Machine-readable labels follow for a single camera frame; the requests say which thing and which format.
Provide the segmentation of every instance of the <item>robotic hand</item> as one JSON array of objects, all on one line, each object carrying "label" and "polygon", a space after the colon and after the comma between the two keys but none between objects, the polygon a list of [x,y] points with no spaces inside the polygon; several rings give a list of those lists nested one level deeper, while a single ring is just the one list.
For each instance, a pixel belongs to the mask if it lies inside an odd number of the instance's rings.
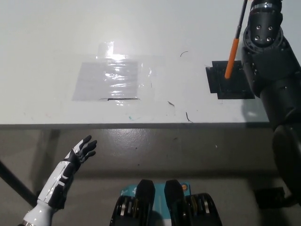
[{"label": "robotic hand", "polygon": [[64,208],[74,174],[82,163],[95,155],[97,141],[87,144],[91,138],[81,140],[58,163],[39,195],[37,205],[25,215],[21,226],[51,226],[53,214]]},{"label": "robotic hand", "polygon": [[242,64],[274,130],[279,174],[301,204],[301,68],[280,27],[281,9],[281,0],[252,2]]}]

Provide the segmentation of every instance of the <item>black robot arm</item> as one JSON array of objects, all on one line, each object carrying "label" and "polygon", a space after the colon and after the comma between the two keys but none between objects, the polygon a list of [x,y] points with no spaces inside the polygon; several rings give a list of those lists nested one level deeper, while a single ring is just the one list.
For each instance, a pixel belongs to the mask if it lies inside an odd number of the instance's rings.
[{"label": "black robot arm", "polygon": [[252,2],[242,63],[274,130],[279,174],[301,204],[301,68],[280,27],[281,9],[281,0]]}]

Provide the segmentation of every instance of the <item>table leg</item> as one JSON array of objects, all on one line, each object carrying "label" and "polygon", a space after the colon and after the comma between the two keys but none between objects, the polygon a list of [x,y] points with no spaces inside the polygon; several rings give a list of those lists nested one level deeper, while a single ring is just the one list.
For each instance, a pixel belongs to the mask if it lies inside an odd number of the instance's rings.
[{"label": "table leg", "polygon": [[32,207],[36,206],[37,196],[34,195],[1,161],[0,177]]}]

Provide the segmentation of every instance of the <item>black mark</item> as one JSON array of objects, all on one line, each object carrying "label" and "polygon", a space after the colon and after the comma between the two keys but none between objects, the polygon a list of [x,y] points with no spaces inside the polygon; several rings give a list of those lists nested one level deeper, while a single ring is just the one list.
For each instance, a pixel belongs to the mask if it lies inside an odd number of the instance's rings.
[{"label": "black mark", "polygon": [[181,55],[180,55],[180,57],[182,57],[182,54],[183,54],[183,53],[187,53],[187,52],[188,52],[188,51],[182,52]]},{"label": "black mark", "polygon": [[168,103],[169,103],[171,106],[174,106],[174,104],[170,103],[169,101],[168,101]]},{"label": "black mark", "polygon": [[139,100],[139,98],[108,98],[109,100]]},{"label": "black mark", "polygon": [[[187,120],[188,120],[188,121],[190,121],[190,120],[189,120],[189,118],[188,118],[188,114],[187,114],[187,112],[186,112],[186,118],[187,118]],[[190,122],[192,122],[192,121],[190,121]],[[192,123],[193,123],[193,122],[192,122]]]}]

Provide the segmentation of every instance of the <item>orange pen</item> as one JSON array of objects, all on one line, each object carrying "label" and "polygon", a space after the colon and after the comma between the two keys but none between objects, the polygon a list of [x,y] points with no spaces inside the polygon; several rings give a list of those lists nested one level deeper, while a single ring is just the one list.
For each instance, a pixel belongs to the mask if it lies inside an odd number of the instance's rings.
[{"label": "orange pen", "polygon": [[243,20],[244,20],[244,16],[245,16],[247,2],[248,2],[248,0],[244,0],[243,8],[241,10],[239,23],[238,23],[237,30],[236,30],[236,35],[233,40],[233,44],[232,44],[232,48],[231,48],[231,52],[230,52],[230,56],[229,56],[229,61],[228,61],[227,69],[226,69],[226,73],[225,73],[226,79],[229,79],[232,74],[235,56],[236,56],[236,52],[237,52],[238,44],[239,44],[239,36],[240,36],[240,32],[241,32],[241,26],[243,24]]}]

